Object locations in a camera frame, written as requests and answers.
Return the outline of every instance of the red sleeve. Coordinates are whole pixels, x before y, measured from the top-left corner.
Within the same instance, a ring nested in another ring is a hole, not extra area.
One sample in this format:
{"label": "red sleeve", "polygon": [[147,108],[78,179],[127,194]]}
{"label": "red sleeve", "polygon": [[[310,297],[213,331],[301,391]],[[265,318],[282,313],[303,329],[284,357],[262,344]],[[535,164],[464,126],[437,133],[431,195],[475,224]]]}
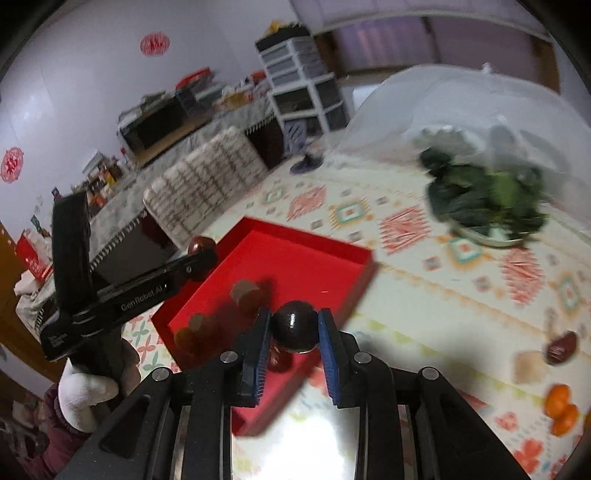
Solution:
{"label": "red sleeve", "polygon": [[47,390],[43,403],[49,445],[45,452],[23,464],[33,480],[52,480],[90,436],[73,428],[63,417],[57,399],[57,385]]}

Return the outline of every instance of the screw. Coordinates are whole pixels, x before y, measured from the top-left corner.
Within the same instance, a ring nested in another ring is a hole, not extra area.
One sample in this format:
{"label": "screw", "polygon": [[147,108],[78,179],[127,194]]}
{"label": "screw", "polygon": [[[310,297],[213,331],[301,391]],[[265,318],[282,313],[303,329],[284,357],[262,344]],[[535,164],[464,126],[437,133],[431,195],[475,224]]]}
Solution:
{"label": "screw", "polygon": [[237,359],[238,354],[236,352],[232,352],[231,350],[228,350],[227,352],[224,352],[220,355],[220,360],[225,364],[231,364],[232,362],[235,362]]}
{"label": "screw", "polygon": [[152,372],[152,378],[156,380],[156,382],[161,382],[162,380],[166,380],[170,375],[170,371],[168,368],[157,368]]}
{"label": "screw", "polygon": [[357,352],[353,360],[359,364],[368,364],[371,362],[371,355],[366,352]]}
{"label": "screw", "polygon": [[427,380],[437,380],[439,378],[439,372],[433,367],[423,368],[422,374]]}

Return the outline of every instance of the orange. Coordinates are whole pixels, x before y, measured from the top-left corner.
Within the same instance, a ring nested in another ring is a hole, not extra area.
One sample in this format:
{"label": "orange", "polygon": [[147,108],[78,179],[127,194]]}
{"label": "orange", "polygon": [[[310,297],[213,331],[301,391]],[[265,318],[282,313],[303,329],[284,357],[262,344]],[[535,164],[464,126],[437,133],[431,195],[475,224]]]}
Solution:
{"label": "orange", "polygon": [[570,402],[570,387],[564,384],[554,385],[544,404],[544,413],[551,419],[557,419],[562,415],[566,405]]}
{"label": "orange", "polygon": [[569,403],[562,411],[562,415],[554,420],[554,423],[550,427],[550,433],[555,437],[562,437],[562,435],[573,428],[578,418],[579,409],[577,405]]}

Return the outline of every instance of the red bag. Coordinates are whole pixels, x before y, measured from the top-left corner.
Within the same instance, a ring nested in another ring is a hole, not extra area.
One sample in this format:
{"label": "red bag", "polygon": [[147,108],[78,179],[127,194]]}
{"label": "red bag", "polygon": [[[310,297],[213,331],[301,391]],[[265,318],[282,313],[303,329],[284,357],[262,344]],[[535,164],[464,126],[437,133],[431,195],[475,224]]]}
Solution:
{"label": "red bag", "polygon": [[21,233],[21,237],[18,239],[16,252],[18,258],[25,263],[25,266],[37,280],[41,282],[47,280],[47,277],[53,271],[53,265],[47,264],[47,262],[39,258],[39,254],[26,236],[26,230]]}

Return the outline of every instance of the person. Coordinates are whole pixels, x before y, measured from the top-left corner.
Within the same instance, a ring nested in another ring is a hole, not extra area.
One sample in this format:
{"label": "person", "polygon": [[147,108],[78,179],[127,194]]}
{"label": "person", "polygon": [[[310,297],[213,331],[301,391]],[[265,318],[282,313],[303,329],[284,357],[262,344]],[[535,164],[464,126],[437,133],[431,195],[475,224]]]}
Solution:
{"label": "person", "polygon": [[[137,387],[141,377],[137,351],[126,340],[122,341],[125,368],[121,388],[123,395],[127,396]],[[119,385],[115,380],[84,373],[68,360],[60,381],[50,387],[43,398],[48,446],[43,453],[21,461],[22,472],[14,473],[11,478],[52,480],[98,428],[91,407],[115,398],[118,393]],[[1,466],[9,472],[17,468],[14,462],[12,465],[4,463],[7,464]]]}

